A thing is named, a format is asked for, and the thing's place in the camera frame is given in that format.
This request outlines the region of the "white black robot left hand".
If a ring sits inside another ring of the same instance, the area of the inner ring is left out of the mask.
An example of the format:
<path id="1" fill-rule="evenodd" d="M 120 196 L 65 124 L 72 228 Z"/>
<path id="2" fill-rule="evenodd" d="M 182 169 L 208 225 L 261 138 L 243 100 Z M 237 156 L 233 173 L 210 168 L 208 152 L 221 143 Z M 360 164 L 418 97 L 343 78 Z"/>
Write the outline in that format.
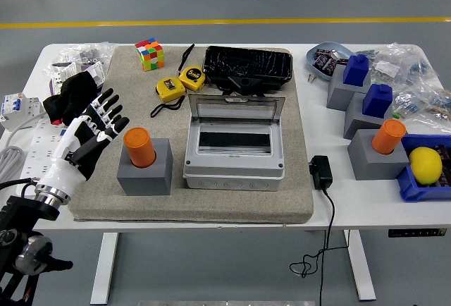
<path id="1" fill-rule="evenodd" d="M 37 197 L 69 203 L 77 187 L 90 179 L 101 153 L 129 123 L 120 115 L 119 95 L 108 89 L 67 127 L 51 155 L 51 166 L 36 184 Z"/>

